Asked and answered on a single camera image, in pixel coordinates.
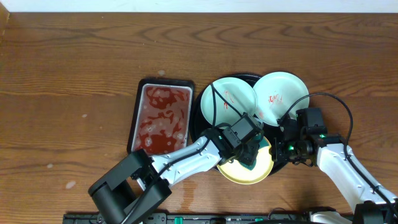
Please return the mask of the green scrub sponge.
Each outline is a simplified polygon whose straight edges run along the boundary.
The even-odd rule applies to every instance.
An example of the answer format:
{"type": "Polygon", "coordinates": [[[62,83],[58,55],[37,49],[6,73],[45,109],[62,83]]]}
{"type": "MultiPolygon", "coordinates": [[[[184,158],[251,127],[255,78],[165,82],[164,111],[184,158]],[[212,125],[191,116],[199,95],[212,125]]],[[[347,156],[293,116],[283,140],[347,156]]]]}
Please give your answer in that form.
{"type": "Polygon", "coordinates": [[[257,157],[255,158],[252,165],[247,165],[243,162],[239,162],[243,167],[250,171],[266,172],[272,166],[272,159],[269,153],[271,144],[266,137],[259,143],[259,150],[257,157]]]}

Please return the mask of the pale green plate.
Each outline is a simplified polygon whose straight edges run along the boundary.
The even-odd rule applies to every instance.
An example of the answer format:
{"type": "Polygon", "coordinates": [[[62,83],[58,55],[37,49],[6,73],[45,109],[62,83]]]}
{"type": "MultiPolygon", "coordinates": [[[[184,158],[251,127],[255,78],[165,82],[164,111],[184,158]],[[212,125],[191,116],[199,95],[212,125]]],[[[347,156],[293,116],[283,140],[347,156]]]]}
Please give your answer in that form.
{"type": "Polygon", "coordinates": [[[260,78],[253,87],[257,96],[255,115],[270,126],[299,98],[308,95],[308,88],[297,76],[288,72],[272,72],[260,78]]]}

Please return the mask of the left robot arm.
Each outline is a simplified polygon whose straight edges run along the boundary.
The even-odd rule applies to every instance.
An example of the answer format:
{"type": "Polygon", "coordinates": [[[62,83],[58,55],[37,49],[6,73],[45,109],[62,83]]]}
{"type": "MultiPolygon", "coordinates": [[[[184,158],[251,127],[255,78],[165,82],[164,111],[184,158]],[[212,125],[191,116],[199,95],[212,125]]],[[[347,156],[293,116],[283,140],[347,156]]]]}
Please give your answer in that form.
{"type": "Polygon", "coordinates": [[[264,132],[260,129],[207,129],[193,144],[169,154],[149,156],[140,149],[88,190],[106,223],[140,223],[169,195],[176,183],[234,159],[251,165],[264,132]]]}

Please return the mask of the yellow plate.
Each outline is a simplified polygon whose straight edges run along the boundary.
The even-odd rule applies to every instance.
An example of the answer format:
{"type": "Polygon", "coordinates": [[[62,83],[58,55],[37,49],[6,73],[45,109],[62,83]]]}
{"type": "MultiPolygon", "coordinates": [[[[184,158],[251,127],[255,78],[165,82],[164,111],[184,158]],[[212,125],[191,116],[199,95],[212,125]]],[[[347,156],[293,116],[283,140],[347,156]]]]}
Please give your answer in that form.
{"type": "Polygon", "coordinates": [[[230,161],[222,166],[217,165],[217,168],[230,181],[250,185],[265,179],[271,173],[274,162],[272,161],[271,164],[272,166],[266,172],[247,170],[238,161],[230,161]]]}

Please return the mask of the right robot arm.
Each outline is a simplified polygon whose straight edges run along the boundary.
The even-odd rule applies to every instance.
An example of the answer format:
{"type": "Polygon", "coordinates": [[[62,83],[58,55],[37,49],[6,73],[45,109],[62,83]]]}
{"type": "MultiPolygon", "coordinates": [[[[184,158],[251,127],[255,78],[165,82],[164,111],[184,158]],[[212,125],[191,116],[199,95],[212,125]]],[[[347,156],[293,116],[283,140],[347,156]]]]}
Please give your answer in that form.
{"type": "Polygon", "coordinates": [[[316,166],[336,185],[353,211],[352,223],[397,223],[397,196],[385,189],[339,134],[275,140],[272,160],[316,166]]]}

